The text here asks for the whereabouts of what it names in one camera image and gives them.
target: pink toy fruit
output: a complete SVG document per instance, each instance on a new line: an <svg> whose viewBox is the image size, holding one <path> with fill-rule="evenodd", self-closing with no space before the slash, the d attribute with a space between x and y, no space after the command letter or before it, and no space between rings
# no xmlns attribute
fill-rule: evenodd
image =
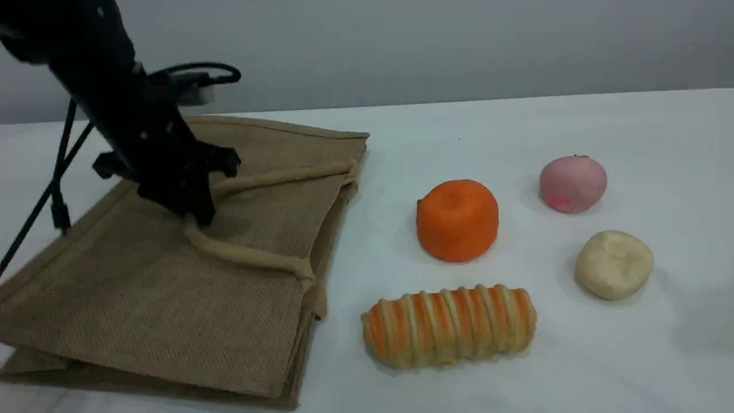
<svg viewBox="0 0 734 413"><path fill-rule="evenodd" d="M606 172L589 157L562 157L540 173L540 196L551 208L565 214L586 211L606 190Z"/></svg>

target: rope handle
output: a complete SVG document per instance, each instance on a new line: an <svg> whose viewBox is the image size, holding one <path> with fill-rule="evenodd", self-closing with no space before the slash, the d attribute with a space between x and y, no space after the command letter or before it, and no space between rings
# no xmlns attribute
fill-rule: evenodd
<svg viewBox="0 0 734 413"><path fill-rule="evenodd" d="M347 185L355 181L358 171L359 163L352 159L347 162L334 162L326 165L241 176L227 179L214 185L211 188L211 199L216 204L228 196L253 188L307 181L334 175L346 174L343 185ZM304 292L307 292L316 284L316 275L313 273L313 268L311 268L308 257L273 254L214 240L204 234L190 216L186 219L183 232L194 247L216 258L267 270L291 272L301 282Z"/></svg>

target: striped bread roll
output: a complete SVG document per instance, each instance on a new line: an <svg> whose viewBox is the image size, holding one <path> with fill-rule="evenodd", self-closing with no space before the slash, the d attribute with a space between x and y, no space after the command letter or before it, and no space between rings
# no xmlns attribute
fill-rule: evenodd
<svg viewBox="0 0 734 413"><path fill-rule="evenodd" d="M530 344L536 320L528 293L500 284L381 299L362 314L367 348L399 369L520 352Z"/></svg>

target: folded bag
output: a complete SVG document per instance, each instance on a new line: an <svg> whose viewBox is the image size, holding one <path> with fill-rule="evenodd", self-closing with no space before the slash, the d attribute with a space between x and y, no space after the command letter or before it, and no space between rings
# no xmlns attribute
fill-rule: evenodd
<svg viewBox="0 0 734 413"><path fill-rule="evenodd" d="M0 381L297 405L324 278L368 134L186 119L235 148L206 229L121 182L0 287Z"/></svg>

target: white table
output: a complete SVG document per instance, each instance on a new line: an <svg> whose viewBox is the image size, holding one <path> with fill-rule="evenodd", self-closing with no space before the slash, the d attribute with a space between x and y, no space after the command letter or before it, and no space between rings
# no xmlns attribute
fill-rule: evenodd
<svg viewBox="0 0 734 413"><path fill-rule="evenodd" d="M734 90L700 90L247 114L372 133L300 412L734 411L733 109ZM0 126L3 250L48 182L61 128ZM74 218L112 186L90 168L105 149L94 134L64 178ZM536 196L541 168L569 154L590 155L609 175L603 201L576 216ZM481 259L447 265L421 250L415 201L458 178L495 193L500 234ZM603 229L630 232L655 254L653 275L630 300L602 302L573 281L575 256ZM44 209L10 272L55 237ZM527 354L400 374L366 355L359 316L379 298L477 283L530 292L539 319ZM0 386L0 406L5 413L257 410L8 385Z"/></svg>

